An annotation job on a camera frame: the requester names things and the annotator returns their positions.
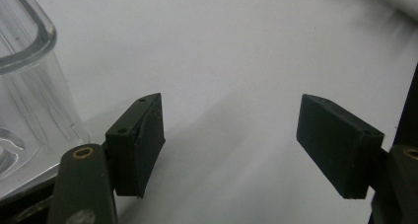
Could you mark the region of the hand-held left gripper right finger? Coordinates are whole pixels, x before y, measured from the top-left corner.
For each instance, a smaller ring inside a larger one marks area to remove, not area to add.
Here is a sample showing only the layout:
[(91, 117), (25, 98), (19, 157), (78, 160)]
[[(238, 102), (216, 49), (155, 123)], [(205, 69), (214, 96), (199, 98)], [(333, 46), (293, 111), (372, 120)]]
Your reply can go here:
[(383, 138), (382, 132), (336, 103), (302, 95), (297, 141), (342, 197), (366, 197)]

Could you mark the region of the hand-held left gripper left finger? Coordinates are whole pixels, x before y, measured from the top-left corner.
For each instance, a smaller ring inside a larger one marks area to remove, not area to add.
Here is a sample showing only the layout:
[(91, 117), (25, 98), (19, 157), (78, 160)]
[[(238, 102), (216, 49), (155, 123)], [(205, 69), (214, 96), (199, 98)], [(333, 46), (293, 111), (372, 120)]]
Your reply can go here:
[(105, 151), (116, 162), (118, 195), (144, 196), (164, 143), (162, 95), (138, 99), (105, 134)]

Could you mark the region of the clear plastic container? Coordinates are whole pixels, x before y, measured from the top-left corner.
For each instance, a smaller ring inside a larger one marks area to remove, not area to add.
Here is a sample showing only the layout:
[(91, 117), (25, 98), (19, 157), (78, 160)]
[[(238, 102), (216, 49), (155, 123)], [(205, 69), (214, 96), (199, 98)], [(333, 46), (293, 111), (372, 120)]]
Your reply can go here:
[(56, 41), (35, 0), (0, 0), (0, 200), (55, 176), (61, 156), (90, 140)]

